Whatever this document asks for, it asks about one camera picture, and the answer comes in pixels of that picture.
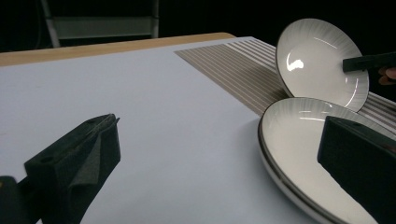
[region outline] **striped mat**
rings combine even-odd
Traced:
[[[258,39],[177,50],[175,53],[259,116],[285,99],[276,71],[276,48]],[[358,112],[396,133],[396,103],[369,92]]]

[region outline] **white bowl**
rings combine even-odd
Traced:
[[[291,23],[276,46],[279,78],[289,97],[309,97],[359,111],[369,92],[367,70],[343,72],[343,60],[360,57],[339,28],[317,19]]]
[[[327,116],[357,121],[396,140],[391,131],[340,105],[287,98],[270,105],[260,120],[265,167],[279,188],[320,223],[376,223],[318,163]]]

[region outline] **white surface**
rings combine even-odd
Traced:
[[[289,96],[310,97],[359,111],[369,92],[366,71],[343,72],[343,60],[360,57],[340,29],[317,19],[288,25],[276,46],[276,66]]]
[[[0,175],[114,113],[121,161],[82,223],[315,223],[265,171],[259,117],[173,52],[251,38],[0,67]]]
[[[271,158],[264,162],[283,174],[284,179],[277,181],[278,184],[298,192],[291,197],[309,198],[305,201],[300,198],[300,203],[318,204],[346,223],[376,223],[318,163],[320,138],[327,116],[357,121],[396,140],[387,129],[340,105],[317,99],[289,98],[272,104],[262,117],[264,153]],[[280,187],[291,192],[285,186]]]

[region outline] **bowl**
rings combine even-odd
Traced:
[[[359,111],[369,92],[367,70],[343,72],[343,60],[360,57],[356,44],[318,19],[288,25],[276,46],[276,68],[289,97],[309,97]]]
[[[356,121],[396,140],[391,131],[351,109],[314,98],[287,98],[268,106],[260,120],[263,163],[279,188],[320,223],[376,223],[318,163],[327,116]]]

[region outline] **hand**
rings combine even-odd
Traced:
[[[396,84],[396,67],[382,67],[378,70],[379,75],[382,77],[378,80],[381,85],[395,85]]]

